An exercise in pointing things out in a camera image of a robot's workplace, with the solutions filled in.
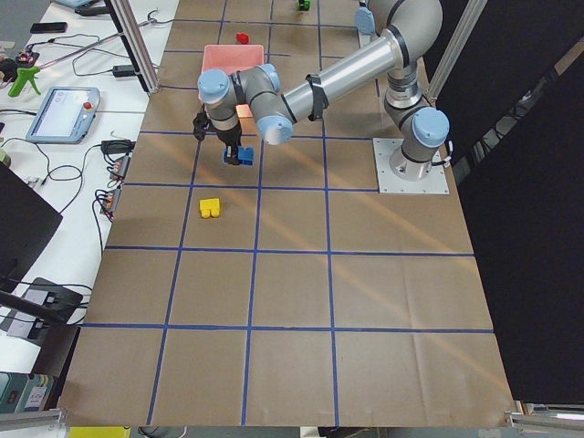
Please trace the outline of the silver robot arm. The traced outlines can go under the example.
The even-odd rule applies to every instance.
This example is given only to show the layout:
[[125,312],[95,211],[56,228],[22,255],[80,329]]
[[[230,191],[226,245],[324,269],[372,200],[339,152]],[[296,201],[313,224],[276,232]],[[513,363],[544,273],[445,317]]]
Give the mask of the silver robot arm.
[[371,41],[318,73],[306,75],[290,91],[281,92],[276,68],[263,64],[227,74],[208,69],[198,78],[201,110],[193,119],[193,135],[203,141],[212,131],[224,144],[224,160],[244,163],[240,154],[242,127],[236,108],[246,105],[263,140],[287,142],[294,124],[321,120],[336,99],[385,74],[384,108],[404,140],[391,155],[392,171],[406,181],[424,178],[435,166],[433,156],[448,143],[450,123],[440,110],[422,99],[417,61],[433,45],[443,22],[436,0],[362,1],[354,16],[356,28]]

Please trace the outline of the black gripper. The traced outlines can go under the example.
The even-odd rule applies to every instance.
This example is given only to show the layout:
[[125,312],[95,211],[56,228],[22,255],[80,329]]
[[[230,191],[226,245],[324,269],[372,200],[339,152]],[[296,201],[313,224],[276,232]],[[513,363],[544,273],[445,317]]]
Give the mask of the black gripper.
[[240,128],[217,130],[216,136],[226,146],[224,149],[224,163],[239,165],[238,147],[242,145],[242,130]]

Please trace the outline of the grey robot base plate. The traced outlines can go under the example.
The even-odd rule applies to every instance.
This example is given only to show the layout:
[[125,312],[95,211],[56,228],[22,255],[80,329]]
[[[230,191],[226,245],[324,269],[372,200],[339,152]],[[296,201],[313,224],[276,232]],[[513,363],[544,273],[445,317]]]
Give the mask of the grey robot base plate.
[[402,153],[402,143],[403,139],[372,140],[379,193],[448,195],[444,167],[409,161]]

